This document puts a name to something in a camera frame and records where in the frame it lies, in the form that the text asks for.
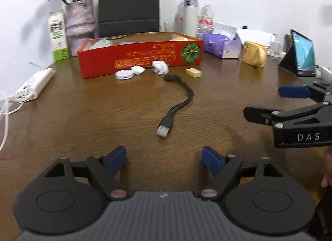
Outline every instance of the thermos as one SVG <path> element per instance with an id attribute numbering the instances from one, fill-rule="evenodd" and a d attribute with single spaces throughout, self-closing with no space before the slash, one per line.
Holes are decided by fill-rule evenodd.
<path id="1" fill-rule="evenodd" d="M 197 15 L 198 15 L 198 0 L 185 0 L 184 3 L 184 21 L 183 33 L 196 37 L 197 33 Z"/>

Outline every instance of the red cardboard box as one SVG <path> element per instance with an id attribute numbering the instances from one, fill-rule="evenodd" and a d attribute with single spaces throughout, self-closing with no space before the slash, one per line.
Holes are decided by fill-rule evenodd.
<path id="1" fill-rule="evenodd" d="M 188 41 L 170 41 L 185 37 Z M 99 39 L 84 42 L 78 50 L 83 78 L 112 74 L 132 66 L 150 67 L 153 61 L 165 61 L 168 66 L 200 64 L 203 41 L 177 32 L 151 32 L 109 38 L 112 46 L 84 50 Z M 122 42 L 134 44 L 119 45 Z"/>

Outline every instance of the tablet screen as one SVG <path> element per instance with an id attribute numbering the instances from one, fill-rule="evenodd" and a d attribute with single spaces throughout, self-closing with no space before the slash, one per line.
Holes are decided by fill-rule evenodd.
<path id="1" fill-rule="evenodd" d="M 313 43 L 302 35 L 292 32 L 298 71 L 315 72 Z"/>

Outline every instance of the black usb cable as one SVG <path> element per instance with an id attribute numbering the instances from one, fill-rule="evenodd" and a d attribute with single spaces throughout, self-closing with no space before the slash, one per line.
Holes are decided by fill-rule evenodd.
<path id="1" fill-rule="evenodd" d="M 162 118 L 162 120 L 159 124 L 159 128 L 157 130 L 157 134 L 160 137 L 166 137 L 167 136 L 167 133 L 170 131 L 170 129 L 173 126 L 173 119 L 174 119 L 175 113 L 177 111 L 179 111 L 181 108 L 184 108 L 187 104 L 189 104 L 192 101 L 193 97 L 194 97 L 193 90 L 178 75 L 167 74 L 167 75 L 165 75 L 164 80 L 166 80 L 168 82 L 172 82 L 172 83 L 177 83 L 177 84 L 181 85 L 182 87 L 184 87 L 185 91 L 187 92 L 188 99 L 186 99 L 185 101 L 183 101 L 181 103 L 178 103 L 178 104 L 174 105 L 167 112 L 167 115 Z"/>

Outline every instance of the white and green carton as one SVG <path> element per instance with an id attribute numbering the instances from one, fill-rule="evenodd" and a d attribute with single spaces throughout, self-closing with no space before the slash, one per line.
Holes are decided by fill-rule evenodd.
<path id="1" fill-rule="evenodd" d="M 51 13 L 49 17 L 49 35 L 54 61 L 69 57 L 64 17 L 61 11 Z"/>

